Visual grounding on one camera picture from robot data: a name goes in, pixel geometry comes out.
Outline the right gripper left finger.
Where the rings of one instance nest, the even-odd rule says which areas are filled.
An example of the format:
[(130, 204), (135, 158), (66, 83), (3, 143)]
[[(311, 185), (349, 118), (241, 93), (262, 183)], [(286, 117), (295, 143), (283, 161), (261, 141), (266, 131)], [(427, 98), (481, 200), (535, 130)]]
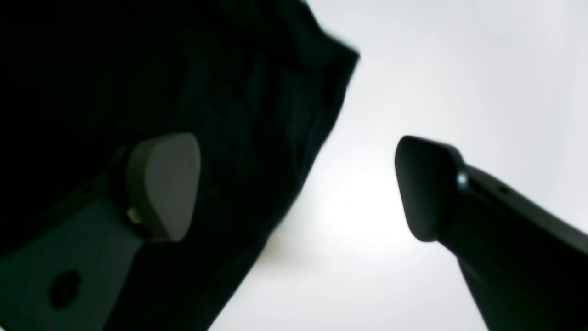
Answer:
[(103, 330), (140, 248), (187, 234), (201, 160), (191, 133), (141, 141), (43, 212), (1, 254), (1, 329)]

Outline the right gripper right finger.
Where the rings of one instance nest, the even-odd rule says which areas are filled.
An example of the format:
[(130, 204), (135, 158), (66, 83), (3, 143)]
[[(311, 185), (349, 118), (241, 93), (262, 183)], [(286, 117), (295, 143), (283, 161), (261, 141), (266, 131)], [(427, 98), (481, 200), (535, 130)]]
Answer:
[(452, 252), (490, 331), (585, 331), (586, 233), (449, 144), (404, 136), (395, 170), (416, 239)]

